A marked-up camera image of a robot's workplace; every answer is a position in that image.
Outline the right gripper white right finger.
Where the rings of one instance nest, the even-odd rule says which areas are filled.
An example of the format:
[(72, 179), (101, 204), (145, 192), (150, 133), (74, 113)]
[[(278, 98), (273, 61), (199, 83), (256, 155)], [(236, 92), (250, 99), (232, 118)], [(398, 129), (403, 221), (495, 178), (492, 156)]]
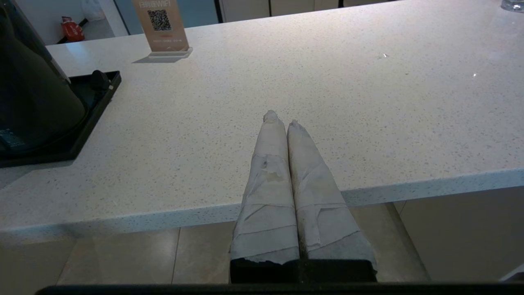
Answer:
[(313, 139), (296, 120), (289, 124), (287, 142), (301, 254), (315, 260), (365, 260), (376, 270), (372, 245)]

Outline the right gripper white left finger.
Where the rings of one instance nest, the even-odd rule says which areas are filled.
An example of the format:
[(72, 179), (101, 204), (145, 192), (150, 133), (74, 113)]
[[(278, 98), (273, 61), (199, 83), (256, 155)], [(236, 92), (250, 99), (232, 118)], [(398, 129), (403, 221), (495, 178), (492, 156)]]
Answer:
[(299, 256), (286, 129), (270, 110), (263, 117), (251, 158), (230, 258), (286, 263)]

